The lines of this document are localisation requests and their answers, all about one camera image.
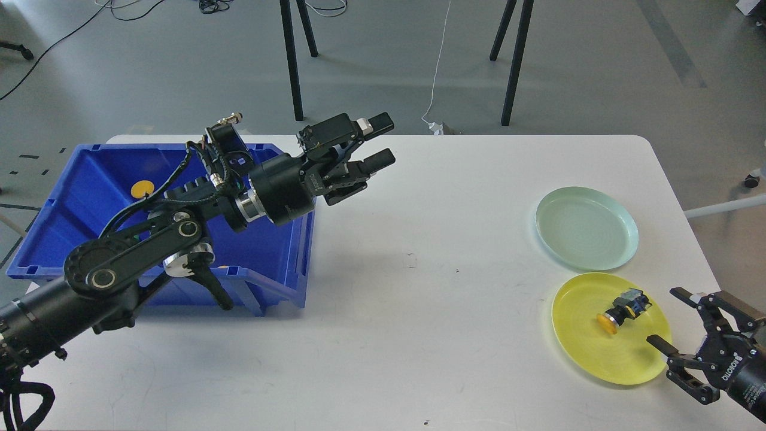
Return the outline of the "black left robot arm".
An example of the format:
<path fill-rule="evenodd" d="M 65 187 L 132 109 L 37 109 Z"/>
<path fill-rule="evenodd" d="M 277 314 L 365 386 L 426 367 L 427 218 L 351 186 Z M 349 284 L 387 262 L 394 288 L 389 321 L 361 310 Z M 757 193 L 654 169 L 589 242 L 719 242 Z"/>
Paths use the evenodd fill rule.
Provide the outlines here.
<path fill-rule="evenodd" d="M 233 299 L 211 272 L 214 252 L 207 221 L 222 215 L 233 231 L 260 217 L 293 221 L 364 190 L 395 158 L 385 149 L 362 161 L 364 142 L 393 130 L 389 114 L 351 120 L 339 114 L 297 134 L 303 150 L 256 163 L 232 114 L 184 144 L 183 161 L 159 188 L 115 214 L 93 240 L 69 252 L 63 275 L 2 307 L 2 414 L 8 430 L 35 430 L 55 400 L 49 385 L 24 382 L 27 366 L 65 344 L 95 333 L 133 327 L 140 308 L 173 278 L 205 287 L 218 306 Z"/>

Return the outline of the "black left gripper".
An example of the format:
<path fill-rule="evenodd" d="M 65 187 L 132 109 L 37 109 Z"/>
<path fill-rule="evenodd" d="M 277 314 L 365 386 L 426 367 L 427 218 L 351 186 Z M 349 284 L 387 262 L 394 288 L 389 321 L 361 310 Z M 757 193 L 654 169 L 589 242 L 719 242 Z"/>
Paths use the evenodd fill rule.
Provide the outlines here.
<path fill-rule="evenodd" d="M 266 217 L 282 226 L 312 212 L 317 196 L 329 206 L 339 204 L 366 189 L 376 172 L 395 163 L 390 149 L 349 160 L 359 145 L 392 130 L 394 122 L 388 113 L 358 120 L 338 114 L 306 126 L 296 135 L 303 154 L 284 153 L 255 166 L 235 207 L 246 223 Z"/>

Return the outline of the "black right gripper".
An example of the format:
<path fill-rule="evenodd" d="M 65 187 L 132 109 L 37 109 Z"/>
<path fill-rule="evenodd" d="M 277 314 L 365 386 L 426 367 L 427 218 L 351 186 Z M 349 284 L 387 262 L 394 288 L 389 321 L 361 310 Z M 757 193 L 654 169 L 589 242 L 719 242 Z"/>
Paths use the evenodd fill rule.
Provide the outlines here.
<path fill-rule="evenodd" d="M 764 327 L 764 312 L 726 291 L 692 294 L 683 287 L 673 287 L 670 294 L 697 310 L 708 335 L 697 357 L 681 354 L 662 336 L 646 338 L 667 358 L 667 378 L 703 405 L 719 400 L 722 390 L 764 422 L 764 347 L 752 337 L 752 333 Z M 703 371 L 708 384 L 692 376 L 688 369 Z"/>

